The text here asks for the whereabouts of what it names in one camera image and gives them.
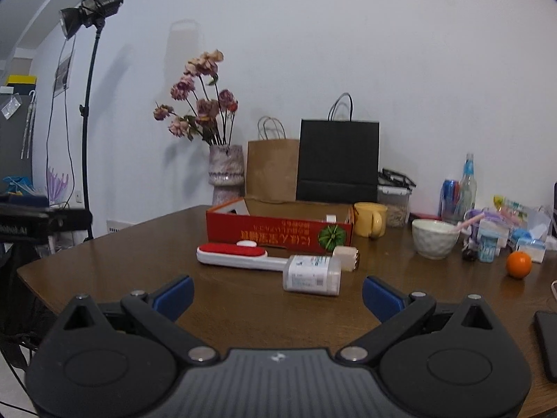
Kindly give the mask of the pink power adapter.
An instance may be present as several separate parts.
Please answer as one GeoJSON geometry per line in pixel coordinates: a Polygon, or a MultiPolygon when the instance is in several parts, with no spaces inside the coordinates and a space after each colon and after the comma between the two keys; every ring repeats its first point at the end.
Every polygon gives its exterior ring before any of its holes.
{"type": "Polygon", "coordinates": [[[339,261],[343,272],[353,272],[359,266],[360,252],[356,247],[336,246],[332,256],[339,261]]]}

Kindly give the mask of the red white lint brush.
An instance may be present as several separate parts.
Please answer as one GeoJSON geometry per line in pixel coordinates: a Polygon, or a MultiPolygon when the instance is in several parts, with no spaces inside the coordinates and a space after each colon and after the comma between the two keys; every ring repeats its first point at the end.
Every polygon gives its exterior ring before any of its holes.
{"type": "Polygon", "coordinates": [[[271,272],[282,272],[288,262],[286,258],[270,257],[264,248],[258,246],[220,242],[199,245],[196,258],[204,265],[271,272]]]}

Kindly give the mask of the white jar lid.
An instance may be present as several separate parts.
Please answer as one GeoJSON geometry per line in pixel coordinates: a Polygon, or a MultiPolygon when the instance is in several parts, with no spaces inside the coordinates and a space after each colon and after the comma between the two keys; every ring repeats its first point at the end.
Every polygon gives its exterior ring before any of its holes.
{"type": "Polygon", "coordinates": [[[243,241],[236,242],[236,245],[244,246],[244,247],[257,247],[258,246],[257,242],[248,241],[248,240],[243,240],[243,241]]]}

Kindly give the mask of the small blue white cup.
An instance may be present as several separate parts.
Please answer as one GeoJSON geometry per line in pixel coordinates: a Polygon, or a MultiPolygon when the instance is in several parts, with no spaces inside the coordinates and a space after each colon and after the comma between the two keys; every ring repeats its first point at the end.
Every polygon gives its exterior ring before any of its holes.
{"type": "Polygon", "coordinates": [[[478,260],[480,262],[491,263],[496,258],[498,236],[483,234],[479,238],[478,260]]]}

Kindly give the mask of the pink spoon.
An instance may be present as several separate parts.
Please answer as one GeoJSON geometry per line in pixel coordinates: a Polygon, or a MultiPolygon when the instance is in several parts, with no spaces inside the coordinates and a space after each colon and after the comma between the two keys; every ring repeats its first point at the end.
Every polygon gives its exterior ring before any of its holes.
{"type": "Polygon", "coordinates": [[[482,220],[485,217],[485,213],[482,212],[478,215],[475,215],[474,217],[471,217],[467,220],[465,220],[464,222],[461,222],[458,225],[455,225],[454,228],[452,229],[454,232],[460,232],[463,229],[467,229],[468,227],[470,227],[471,225],[476,224],[477,222],[480,222],[480,220],[482,220]]]}

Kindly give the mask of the blue soda can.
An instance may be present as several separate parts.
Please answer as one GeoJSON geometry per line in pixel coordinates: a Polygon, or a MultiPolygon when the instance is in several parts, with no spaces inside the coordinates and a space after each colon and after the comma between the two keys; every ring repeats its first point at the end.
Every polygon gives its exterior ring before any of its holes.
{"type": "Polygon", "coordinates": [[[459,220],[458,203],[460,198],[460,182],[446,179],[440,190],[439,217],[443,222],[456,224],[459,220]]]}

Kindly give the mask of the clear food container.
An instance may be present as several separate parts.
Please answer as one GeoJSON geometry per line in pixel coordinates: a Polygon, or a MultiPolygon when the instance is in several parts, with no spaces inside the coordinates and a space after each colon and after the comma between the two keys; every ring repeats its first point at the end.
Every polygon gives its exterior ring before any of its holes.
{"type": "Polygon", "coordinates": [[[409,220],[409,203],[415,182],[405,174],[382,168],[378,172],[378,202],[387,208],[389,227],[404,227],[409,220]]]}

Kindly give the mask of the purple plastic container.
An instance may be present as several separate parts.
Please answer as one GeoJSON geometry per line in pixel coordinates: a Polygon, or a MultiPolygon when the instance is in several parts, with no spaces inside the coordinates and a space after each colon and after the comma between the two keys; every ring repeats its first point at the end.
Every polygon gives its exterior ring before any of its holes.
{"type": "Polygon", "coordinates": [[[499,213],[491,210],[483,209],[470,209],[464,213],[464,220],[469,220],[476,217],[477,215],[483,214],[483,218],[474,222],[468,229],[470,236],[475,238],[478,235],[480,229],[480,223],[486,221],[495,225],[504,226],[505,222],[499,213]]]}

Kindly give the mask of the red cardboard box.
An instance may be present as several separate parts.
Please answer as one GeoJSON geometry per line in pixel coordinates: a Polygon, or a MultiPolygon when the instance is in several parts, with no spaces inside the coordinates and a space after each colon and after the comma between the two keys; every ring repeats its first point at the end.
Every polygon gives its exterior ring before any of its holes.
{"type": "Polygon", "coordinates": [[[257,242],[293,252],[330,254],[336,246],[351,245],[353,206],[313,202],[264,202],[238,198],[206,211],[211,242],[257,242]],[[327,223],[326,215],[336,216],[327,223]]]}

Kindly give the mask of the clear glass bottle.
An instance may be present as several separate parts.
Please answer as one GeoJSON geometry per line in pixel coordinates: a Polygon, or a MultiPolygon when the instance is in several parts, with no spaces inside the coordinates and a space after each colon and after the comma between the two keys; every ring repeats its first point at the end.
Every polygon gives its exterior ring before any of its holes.
{"type": "Polygon", "coordinates": [[[459,199],[457,203],[457,216],[464,220],[465,214],[474,208],[477,193],[477,181],[474,174],[474,155],[466,154],[463,177],[460,181],[459,199]]]}

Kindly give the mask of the black phone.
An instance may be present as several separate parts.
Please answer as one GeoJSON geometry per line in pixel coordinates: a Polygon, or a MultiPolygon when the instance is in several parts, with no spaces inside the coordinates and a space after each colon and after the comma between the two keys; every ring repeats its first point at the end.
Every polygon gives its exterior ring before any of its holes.
{"type": "Polygon", "coordinates": [[[534,313],[534,330],[547,379],[557,382],[557,317],[554,312],[534,313]]]}

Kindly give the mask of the tissue box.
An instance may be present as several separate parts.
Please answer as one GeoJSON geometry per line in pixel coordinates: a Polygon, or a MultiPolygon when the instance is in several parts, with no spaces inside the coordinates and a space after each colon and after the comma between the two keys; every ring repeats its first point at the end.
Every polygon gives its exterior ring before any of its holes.
{"type": "Polygon", "coordinates": [[[527,208],[517,226],[510,232],[509,245],[513,251],[524,252],[534,263],[542,263],[548,251],[552,218],[543,208],[527,208]]]}

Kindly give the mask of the brown paper bag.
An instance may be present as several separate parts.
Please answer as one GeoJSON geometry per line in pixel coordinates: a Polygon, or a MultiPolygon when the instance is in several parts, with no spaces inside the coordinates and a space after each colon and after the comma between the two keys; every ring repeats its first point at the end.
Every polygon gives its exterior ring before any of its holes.
{"type": "Polygon", "coordinates": [[[279,119],[262,116],[258,138],[248,143],[245,195],[264,202],[293,202],[297,194],[299,140],[286,136],[279,119]]]}

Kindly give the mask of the black studio light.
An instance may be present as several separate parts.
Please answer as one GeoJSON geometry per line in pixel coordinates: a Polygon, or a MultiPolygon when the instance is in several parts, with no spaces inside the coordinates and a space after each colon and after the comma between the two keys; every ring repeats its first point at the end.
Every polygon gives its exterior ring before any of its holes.
{"type": "Polygon", "coordinates": [[[124,0],[82,0],[77,7],[60,10],[60,22],[66,40],[74,37],[83,26],[102,29],[106,18],[119,12],[124,0]]]}

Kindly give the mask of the wall poster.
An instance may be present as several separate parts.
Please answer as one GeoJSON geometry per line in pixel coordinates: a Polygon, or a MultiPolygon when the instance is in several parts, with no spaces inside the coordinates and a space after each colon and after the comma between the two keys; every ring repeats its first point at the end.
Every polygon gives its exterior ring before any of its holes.
{"type": "Polygon", "coordinates": [[[55,73],[55,81],[53,85],[53,94],[55,97],[67,90],[69,85],[70,69],[73,59],[73,53],[69,52],[57,64],[55,73]]]}

